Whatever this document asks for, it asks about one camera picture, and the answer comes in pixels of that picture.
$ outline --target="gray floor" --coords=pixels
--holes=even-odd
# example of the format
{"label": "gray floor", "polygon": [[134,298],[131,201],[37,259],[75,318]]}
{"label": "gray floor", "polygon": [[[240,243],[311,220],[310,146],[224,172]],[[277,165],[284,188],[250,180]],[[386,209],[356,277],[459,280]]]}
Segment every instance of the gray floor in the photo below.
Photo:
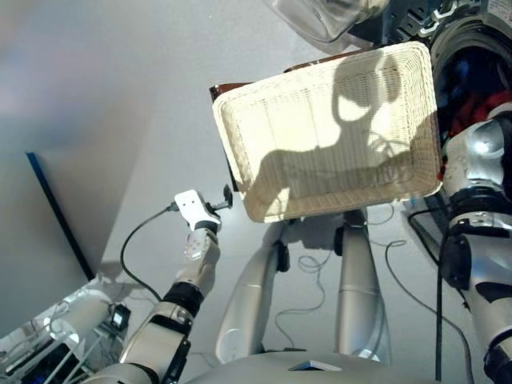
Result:
{"label": "gray floor", "polygon": [[[322,56],[291,33],[259,2],[194,2],[191,6],[173,3],[173,23],[166,25],[169,41],[163,49],[172,50],[175,60],[169,68],[166,86],[158,97],[151,127],[141,145],[134,172],[111,232],[103,258],[108,276],[118,273],[119,248],[130,230],[141,220],[168,204],[174,194],[195,188],[205,198],[216,202],[222,187],[229,181],[222,146],[214,126],[207,89],[215,83],[251,81],[280,73],[291,64]],[[389,206],[370,209],[370,219],[385,218]],[[219,234],[222,258],[217,281],[198,316],[191,341],[195,352],[212,353],[222,314],[237,276],[251,253],[258,248],[266,230],[251,222],[235,197],[232,211],[222,213],[223,229]],[[399,212],[391,222],[372,227],[377,242],[398,238],[410,240],[410,233]],[[177,214],[168,214],[152,223],[134,238],[127,251],[128,264],[142,278],[164,293],[178,269],[178,260],[188,229]],[[280,310],[311,306],[320,299],[312,275],[296,266],[297,258],[309,254],[319,259],[325,251],[304,250],[293,244],[292,268],[277,276],[274,301],[264,340],[267,348],[288,346],[272,321]],[[414,304],[391,280],[383,248],[374,247],[375,259],[385,295],[394,364],[412,374],[433,377],[434,317]],[[393,250],[392,263],[404,284],[420,298],[434,304],[435,271],[420,249],[409,243]],[[322,272],[327,291],[321,310],[307,316],[283,319],[284,326],[298,346],[309,350],[332,350],[334,346],[335,295],[338,287],[340,259],[333,257]],[[113,289],[120,290],[123,276],[116,278]],[[126,303],[134,311],[132,329],[150,309],[147,293],[125,288]],[[474,354],[476,382],[486,382],[482,372],[482,353],[476,342],[470,317],[464,312],[455,292],[446,292],[446,316],[466,331]],[[445,331],[444,382],[465,382],[462,348],[458,336]],[[209,369],[204,358],[194,355],[184,373],[189,379]]]}

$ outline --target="wicker basket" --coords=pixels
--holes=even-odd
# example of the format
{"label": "wicker basket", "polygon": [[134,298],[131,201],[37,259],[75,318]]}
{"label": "wicker basket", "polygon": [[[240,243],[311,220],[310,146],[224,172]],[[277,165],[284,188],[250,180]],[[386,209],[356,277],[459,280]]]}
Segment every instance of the wicker basket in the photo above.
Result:
{"label": "wicker basket", "polygon": [[248,215],[275,222],[436,192],[428,49],[387,46],[220,95],[214,117]]}

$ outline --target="white cylinder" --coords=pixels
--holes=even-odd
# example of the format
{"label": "white cylinder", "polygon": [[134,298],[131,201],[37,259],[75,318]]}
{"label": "white cylinder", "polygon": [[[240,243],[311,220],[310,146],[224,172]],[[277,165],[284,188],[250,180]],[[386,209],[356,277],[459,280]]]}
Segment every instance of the white cylinder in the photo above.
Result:
{"label": "white cylinder", "polygon": [[44,323],[52,338],[69,334],[74,342],[80,342],[89,332],[106,320],[110,299],[103,292],[87,290],[81,292],[69,309],[59,318],[46,318]]}

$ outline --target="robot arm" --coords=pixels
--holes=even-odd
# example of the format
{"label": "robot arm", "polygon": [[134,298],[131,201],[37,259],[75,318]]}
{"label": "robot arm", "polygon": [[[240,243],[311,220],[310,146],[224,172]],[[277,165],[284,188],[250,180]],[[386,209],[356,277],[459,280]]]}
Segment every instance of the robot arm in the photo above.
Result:
{"label": "robot arm", "polygon": [[215,209],[195,190],[174,197],[192,233],[185,247],[182,268],[163,300],[155,305],[122,352],[120,363],[109,366],[87,383],[159,384],[177,382],[190,349],[189,333],[202,301],[214,285],[220,255],[216,233],[221,221]]}
{"label": "robot arm", "polygon": [[512,171],[512,113],[467,128],[446,156],[452,214],[442,275],[470,307],[487,376],[512,382],[512,201],[503,188]]}

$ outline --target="white wall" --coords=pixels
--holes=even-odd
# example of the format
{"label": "white wall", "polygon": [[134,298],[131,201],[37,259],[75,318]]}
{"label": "white wall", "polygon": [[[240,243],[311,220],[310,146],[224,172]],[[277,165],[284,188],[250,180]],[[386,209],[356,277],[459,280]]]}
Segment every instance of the white wall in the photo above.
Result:
{"label": "white wall", "polygon": [[0,153],[33,151],[93,270],[173,53],[165,2],[0,2]]}
{"label": "white wall", "polygon": [[0,155],[0,336],[86,283],[24,154]]}

